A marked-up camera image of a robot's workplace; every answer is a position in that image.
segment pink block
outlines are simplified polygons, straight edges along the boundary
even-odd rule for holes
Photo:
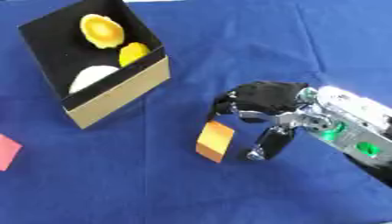
[[[0,171],[4,172],[10,166],[22,145],[5,135],[0,134]]]

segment orange cube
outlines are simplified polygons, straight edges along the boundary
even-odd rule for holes
[[[202,156],[220,163],[234,133],[233,129],[219,122],[208,122],[199,136],[196,151]]]

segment white egg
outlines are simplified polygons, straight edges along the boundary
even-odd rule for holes
[[[81,91],[97,81],[115,73],[118,68],[115,66],[90,66],[83,69],[78,76],[76,76],[71,87],[69,88],[69,94],[74,94]]]

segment green light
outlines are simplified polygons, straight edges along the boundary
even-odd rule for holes
[[[338,125],[336,125],[335,129],[329,129],[326,131],[323,131],[321,133],[321,137],[324,138],[326,141],[333,141],[336,139],[338,134],[342,132],[346,128],[346,125],[343,122],[339,122]]]
[[[370,157],[375,157],[380,152],[380,148],[368,142],[357,143],[356,147],[360,152]]]

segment robotic hand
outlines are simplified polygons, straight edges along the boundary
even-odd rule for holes
[[[392,187],[392,109],[375,101],[336,87],[258,81],[218,96],[207,119],[225,114],[272,123],[247,153],[250,160],[272,159],[302,128]]]

